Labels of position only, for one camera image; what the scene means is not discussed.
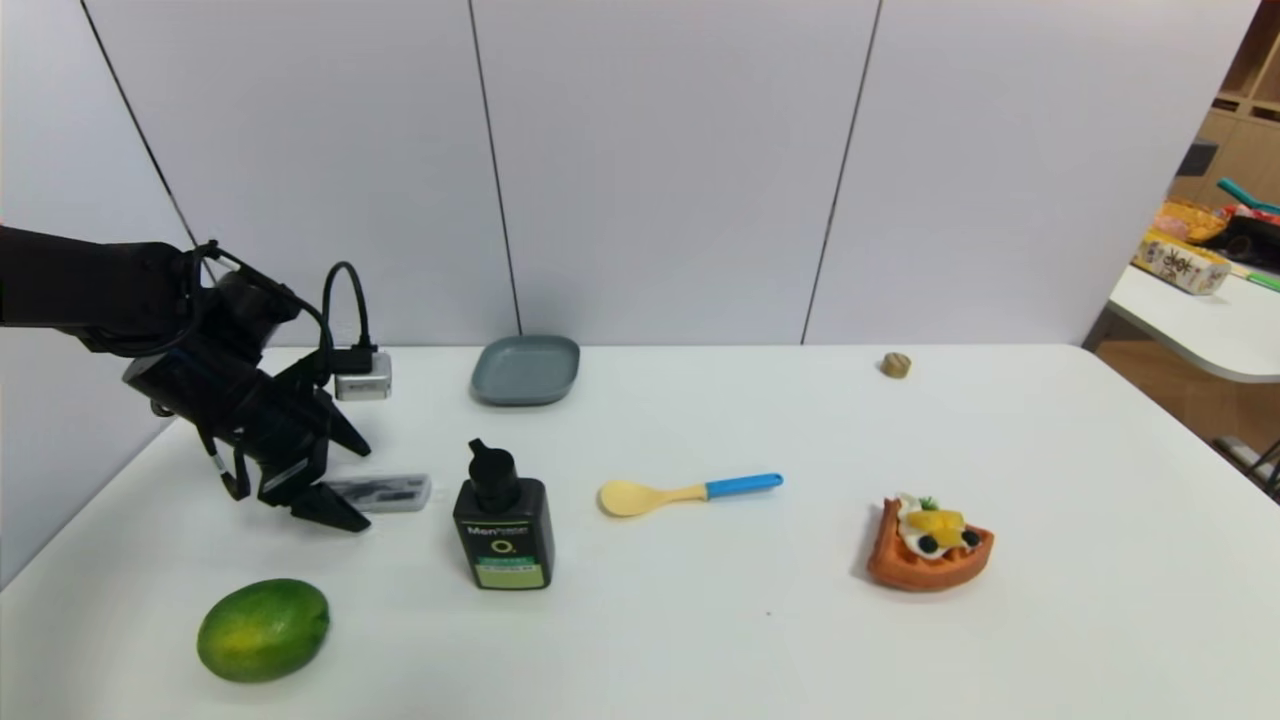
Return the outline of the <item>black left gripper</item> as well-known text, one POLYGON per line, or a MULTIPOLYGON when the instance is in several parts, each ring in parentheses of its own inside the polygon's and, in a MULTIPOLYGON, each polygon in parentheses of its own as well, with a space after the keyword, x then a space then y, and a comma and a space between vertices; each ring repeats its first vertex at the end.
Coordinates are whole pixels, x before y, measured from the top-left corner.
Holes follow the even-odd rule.
POLYGON ((365 533, 371 521, 325 483, 292 500, 294 487, 323 474, 330 445, 360 457, 372 450, 333 396, 316 387, 310 357, 269 375, 223 351, 168 351, 140 357, 124 382, 159 407, 186 419, 214 465, 228 495, 250 496, 247 464, 261 473, 259 497, 288 505, 291 515, 332 529, 365 533))

